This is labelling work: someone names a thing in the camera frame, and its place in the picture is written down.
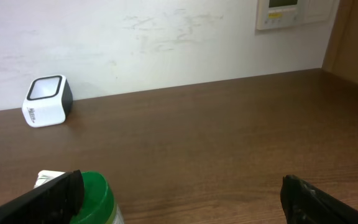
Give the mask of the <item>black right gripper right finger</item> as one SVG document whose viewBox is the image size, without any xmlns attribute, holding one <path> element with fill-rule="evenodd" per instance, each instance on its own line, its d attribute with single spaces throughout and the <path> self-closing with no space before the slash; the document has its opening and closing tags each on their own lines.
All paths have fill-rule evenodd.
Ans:
<svg viewBox="0 0 358 224">
<path fill-rule="evenodd" d="M 283 177 L 280 201 L 287 224 L 358 224 L 358 211 L 295 175 Z"/>
</svg>

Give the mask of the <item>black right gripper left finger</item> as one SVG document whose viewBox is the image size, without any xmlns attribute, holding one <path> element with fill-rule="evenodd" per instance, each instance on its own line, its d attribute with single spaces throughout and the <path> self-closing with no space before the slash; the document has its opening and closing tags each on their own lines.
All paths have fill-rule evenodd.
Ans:
<svg viewBox="0 0 358 224">
<path fill-rule="evenodd" d="M 1 205 L 0 223 L 69 223 L 84 197 L 81 172 L 66 172 Z"/>
</svg>

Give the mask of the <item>white tube gold cap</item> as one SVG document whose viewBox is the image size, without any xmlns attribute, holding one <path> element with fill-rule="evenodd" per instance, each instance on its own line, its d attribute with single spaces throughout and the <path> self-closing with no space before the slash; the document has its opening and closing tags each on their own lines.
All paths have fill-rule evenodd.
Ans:
<svg viewBox="0 0 358 224">
<path fill-rule="evenodd" d="M 34 188 L 37 188 L 37 187 L 45 184 L 46 182 L 49 182 L 52 179 L 54 179 L 58 176 L 61 176 L 63 174 L 64 174 L 64 172 L 61 172 L 61 171 L 41 170 L 38 173 L 37 179 L 34 184 Z"/>
</svg>

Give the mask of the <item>green lid jar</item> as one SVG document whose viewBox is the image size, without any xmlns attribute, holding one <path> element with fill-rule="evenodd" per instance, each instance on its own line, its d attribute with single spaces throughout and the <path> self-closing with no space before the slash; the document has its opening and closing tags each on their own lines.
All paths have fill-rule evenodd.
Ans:
<svg viewBox="0 0 358 224">
<path fill-rule="evenodd" d="M 82 172 L 85 196 L 70 224 L 124 224 L 124 217 L 108 181 L 99 172 Z"/>
</svg>

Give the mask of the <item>white barcode scanner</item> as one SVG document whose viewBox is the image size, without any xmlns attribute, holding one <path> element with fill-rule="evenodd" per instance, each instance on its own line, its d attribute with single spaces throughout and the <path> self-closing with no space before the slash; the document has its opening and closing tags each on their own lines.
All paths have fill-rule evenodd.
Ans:
<svg viewBox="0 0 358 224">
<path fill-rule="evenodd" d="M 22 104 L 22 114 L 30 127 L 63 123 L 73 105 L 73 94 L 64 75 L 35 79 Z"/>
</svg>

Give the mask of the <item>brown wooden side panel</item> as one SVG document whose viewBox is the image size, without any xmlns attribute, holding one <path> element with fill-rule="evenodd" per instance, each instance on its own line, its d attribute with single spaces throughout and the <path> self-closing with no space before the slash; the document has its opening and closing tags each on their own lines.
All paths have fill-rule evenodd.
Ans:
<svg viewBox="0 0 358 224">
<path fill-rule="evenodd" d="M 358 84 L 358 0 L 341 0 L 321 69 Z"/>
</svg>

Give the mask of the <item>beige wall thermostat panel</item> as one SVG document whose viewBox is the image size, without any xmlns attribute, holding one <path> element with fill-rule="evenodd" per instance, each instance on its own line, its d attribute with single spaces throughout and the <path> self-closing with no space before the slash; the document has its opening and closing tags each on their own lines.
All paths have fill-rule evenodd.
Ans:
<svg viewBox="0 0 358 224">
<path fill-rule="evenodd" d="M 256 30 L 280 29 L 301 24 L 303 0 L 258 0 Z"/>
</svg>

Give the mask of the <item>beige wall switch plate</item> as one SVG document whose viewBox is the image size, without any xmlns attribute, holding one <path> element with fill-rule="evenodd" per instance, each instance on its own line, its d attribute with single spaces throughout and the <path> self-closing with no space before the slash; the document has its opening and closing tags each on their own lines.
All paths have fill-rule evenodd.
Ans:
<svg viewBox="0 0 358 224">
<path fill-rule="evenodd" d="M 337 0 L 305 0 L 302 24 L 328 20 L 337 3 Z"/>
</svg>

